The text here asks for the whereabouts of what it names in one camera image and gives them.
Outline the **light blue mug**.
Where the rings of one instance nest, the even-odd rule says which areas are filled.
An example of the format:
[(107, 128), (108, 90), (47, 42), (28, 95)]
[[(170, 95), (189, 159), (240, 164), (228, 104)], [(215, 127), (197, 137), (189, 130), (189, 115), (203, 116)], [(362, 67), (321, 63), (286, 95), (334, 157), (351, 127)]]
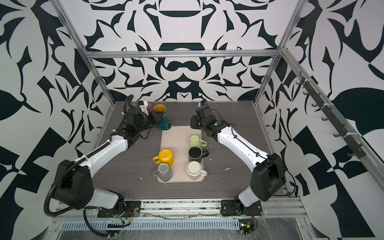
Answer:
[(157, 104), (154, 106), (153, 110), (155, 111), (158, 111), (158, 112), (162, 112), (164, 114), (167, 113), (167, 107), (163, 104)]

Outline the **dark green mug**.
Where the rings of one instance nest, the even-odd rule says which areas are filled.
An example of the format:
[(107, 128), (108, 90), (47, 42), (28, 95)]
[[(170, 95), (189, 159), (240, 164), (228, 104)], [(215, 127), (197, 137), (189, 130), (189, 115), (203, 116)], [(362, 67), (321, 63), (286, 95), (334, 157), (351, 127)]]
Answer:
[(161, 120), (157, 123), (155, 128), (158, 130), (167, 131), (167, 130), (170, 130), (172, 126), (173, 126), (172, 120), (168, 118), (167, 114), (163, 114)]

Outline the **pink floral mug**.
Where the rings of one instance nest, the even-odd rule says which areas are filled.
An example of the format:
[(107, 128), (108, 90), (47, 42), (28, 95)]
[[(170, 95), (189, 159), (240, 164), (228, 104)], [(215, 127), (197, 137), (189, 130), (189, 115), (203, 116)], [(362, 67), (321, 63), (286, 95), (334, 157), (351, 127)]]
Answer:
[(147, 102), (147, 111), (151, 111), (153, 109), (153, 104), (150, 102)]

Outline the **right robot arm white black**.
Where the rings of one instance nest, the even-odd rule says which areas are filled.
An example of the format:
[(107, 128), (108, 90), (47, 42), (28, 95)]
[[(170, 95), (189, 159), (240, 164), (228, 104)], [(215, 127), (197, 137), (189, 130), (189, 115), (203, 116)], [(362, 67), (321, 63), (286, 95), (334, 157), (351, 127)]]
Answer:
[(227, 147), (239, 157), (252, 172), (248, 187), (241, 191), (235, 201), (243, 208), (249, 208), (259, 201), (266, 202), (285, 183), (288, 171), (281, 157), (268, 154), (238, 134), (232, 125), (224, 120), (202, 119), (192, 116), (191, 128), (202, 130), (207, 136)]

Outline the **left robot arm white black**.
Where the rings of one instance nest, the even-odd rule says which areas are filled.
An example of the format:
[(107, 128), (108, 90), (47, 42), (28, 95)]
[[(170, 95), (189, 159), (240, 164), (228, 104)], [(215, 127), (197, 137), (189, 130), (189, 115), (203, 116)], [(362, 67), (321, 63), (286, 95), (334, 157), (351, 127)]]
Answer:
[(92, 178), (109, 161), (132, 147), (142, 132), (151, 131), (163, 119), (164, 113), (148, 110), (146, 101), (132, 105), (133, 95), (129, 95), (123, 105), (123, 119), (102, 145), (74, 161), (64, 160), (57, 168), (55, 180), (44, 201), (43, 210), (48, 217), (57, 217), (70, 210), (83, 210), (83, 218), (92, 233), (109, 238), (111, 234), (94, 229), (87, 210), (103, 209), (121, 222), (121, 227), (130, 225), (123, 220), (124, 196), (110, 190), (96, 189)]

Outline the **light green mug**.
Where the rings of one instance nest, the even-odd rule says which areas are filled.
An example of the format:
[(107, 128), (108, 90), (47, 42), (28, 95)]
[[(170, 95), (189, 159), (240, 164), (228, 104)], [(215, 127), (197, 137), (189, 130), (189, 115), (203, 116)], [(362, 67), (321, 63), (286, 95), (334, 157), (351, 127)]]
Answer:
[(190, 140), (189, 140), (189, 148), (192, 148), (192, 147), (199, 147), (199, 148), (203, 148), (203, 147), (206, 147), (208, 145), (208, 143), (204, 140), (202, 140), (199, 136), (197, 135), (193, 135), (190, 137)]

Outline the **black mug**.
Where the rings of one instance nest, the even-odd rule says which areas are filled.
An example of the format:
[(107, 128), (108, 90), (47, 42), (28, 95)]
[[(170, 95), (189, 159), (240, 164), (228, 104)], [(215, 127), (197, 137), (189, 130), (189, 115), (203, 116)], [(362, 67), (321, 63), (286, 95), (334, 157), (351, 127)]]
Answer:
[(209, 152), (203, 150), (198, 146), (193, 146), (189, 148), (189, 151), (188, 151), (189, 162), (196, 161), (201, 163), (203, 158), (208, 156), (209, 156)]

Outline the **yellow mug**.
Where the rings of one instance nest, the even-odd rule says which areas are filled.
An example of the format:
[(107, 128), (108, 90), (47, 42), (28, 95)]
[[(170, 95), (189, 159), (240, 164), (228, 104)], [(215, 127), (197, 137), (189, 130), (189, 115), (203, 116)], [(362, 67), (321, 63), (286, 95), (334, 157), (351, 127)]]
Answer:
[(154, 164), (167, 164), (172, 166), (174, 164), (174, 154), (170, 149), (162, 149), (159, 154), (153, 158)]

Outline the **white mug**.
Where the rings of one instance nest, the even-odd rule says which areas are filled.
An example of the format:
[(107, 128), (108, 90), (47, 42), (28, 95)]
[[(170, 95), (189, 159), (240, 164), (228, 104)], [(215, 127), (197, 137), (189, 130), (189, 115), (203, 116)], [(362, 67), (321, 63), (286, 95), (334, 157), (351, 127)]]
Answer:
[(187, 165), (187, 174), (191, 180), (197, 181), (200, 177), (206, 177), (208, 172), (203, 169), (201, 163), (192, 161)]

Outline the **grey mug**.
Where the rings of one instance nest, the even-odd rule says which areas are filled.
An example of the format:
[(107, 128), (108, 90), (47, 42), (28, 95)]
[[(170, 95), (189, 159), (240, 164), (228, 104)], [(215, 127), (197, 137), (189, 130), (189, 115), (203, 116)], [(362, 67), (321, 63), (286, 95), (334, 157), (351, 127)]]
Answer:
[(157, 177), (160, 183), (166, 183), (173, 178), (173, 170), (168, 164), (162, 163), (158, 165), (158, 168), (152, 173), (152, 176)]

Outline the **beige serving tray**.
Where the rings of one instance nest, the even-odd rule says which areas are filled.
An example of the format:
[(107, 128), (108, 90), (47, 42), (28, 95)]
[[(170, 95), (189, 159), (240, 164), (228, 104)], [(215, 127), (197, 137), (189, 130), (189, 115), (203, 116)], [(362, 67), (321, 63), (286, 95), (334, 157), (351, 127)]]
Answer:
[(191, 129), (190, 126), (174, 126), (170, 130), (162, 131), (160, 150), (170, 149), (173, 152), (174, 164), (170, 167), (173, 177), (167, 182), (157, 177), (160, 183), (198, 183), (205, 179), (205, 176), (200, 176), (192, 180), (187, 173), (189, 141), (193, 135), (202, 139), (202, 131)]

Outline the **green light controller board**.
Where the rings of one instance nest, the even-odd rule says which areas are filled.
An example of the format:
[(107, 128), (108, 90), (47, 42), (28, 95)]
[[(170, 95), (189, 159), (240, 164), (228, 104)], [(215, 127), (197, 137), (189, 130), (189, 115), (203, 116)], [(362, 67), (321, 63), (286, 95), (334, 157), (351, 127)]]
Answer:
[(254, 232), (258, 227), (258, 222), (256, 219), (247, 220), (239, 220), (239, 230), (243, 235), (249, 235)]

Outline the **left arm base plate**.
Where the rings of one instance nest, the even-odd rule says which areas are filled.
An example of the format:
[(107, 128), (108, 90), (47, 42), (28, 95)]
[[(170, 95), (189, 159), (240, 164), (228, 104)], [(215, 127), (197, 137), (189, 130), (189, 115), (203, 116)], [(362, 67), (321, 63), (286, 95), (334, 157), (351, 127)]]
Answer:
[(119, 215), (122, 218), (131, 218), (141, 211), (141, 201), (118, 202), (113, 209), (99, 209), (98, 218), (114, 218)]

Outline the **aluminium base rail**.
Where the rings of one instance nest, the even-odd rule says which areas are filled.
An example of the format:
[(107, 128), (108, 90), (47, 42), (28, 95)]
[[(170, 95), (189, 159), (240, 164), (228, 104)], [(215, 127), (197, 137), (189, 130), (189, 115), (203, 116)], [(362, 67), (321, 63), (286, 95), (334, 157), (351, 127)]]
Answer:
[[(189, 218), (241, 218), (251, 216), (224, 217), (220, 213), (221, 200), (231, 199), (145, 199), (141, 201), (141, 211), (133, 217), (154, 219), (189, 219)], [(273, 197), (266, 202), (261, 201), (261, 216), (256, 218), (298, 218), (308, 217), (299, 198)]]

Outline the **wall hook rail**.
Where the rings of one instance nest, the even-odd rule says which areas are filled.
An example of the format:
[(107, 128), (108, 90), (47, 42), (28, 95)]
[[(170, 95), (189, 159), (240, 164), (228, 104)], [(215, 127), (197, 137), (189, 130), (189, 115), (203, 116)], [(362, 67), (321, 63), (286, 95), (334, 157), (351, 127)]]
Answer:
[(347, 121), (342, 117), (340, 111), (331, 103), (328, 97), (325, 96), (323, 91), (317, 86), (316, 81), (307, 79), (303, 77), (302, 74), (300, 74), (300, 78), (297, 84), (302, 85), (306, 90), (304, 95), (310, 96), (315, 101), (312, 107), (323, 112), (325, 117), (322, 118), (322, 121), (329, 121), (337, 131), (333, 136), (335, 138), (342, 138), (350, 147), (352, 152), (347, 155), (350, 157), (355, 156), (359, 159), (367, 156), (366, 151), (363, 149), (363, 144), (359, 140), (359, 134), (348, 126)]

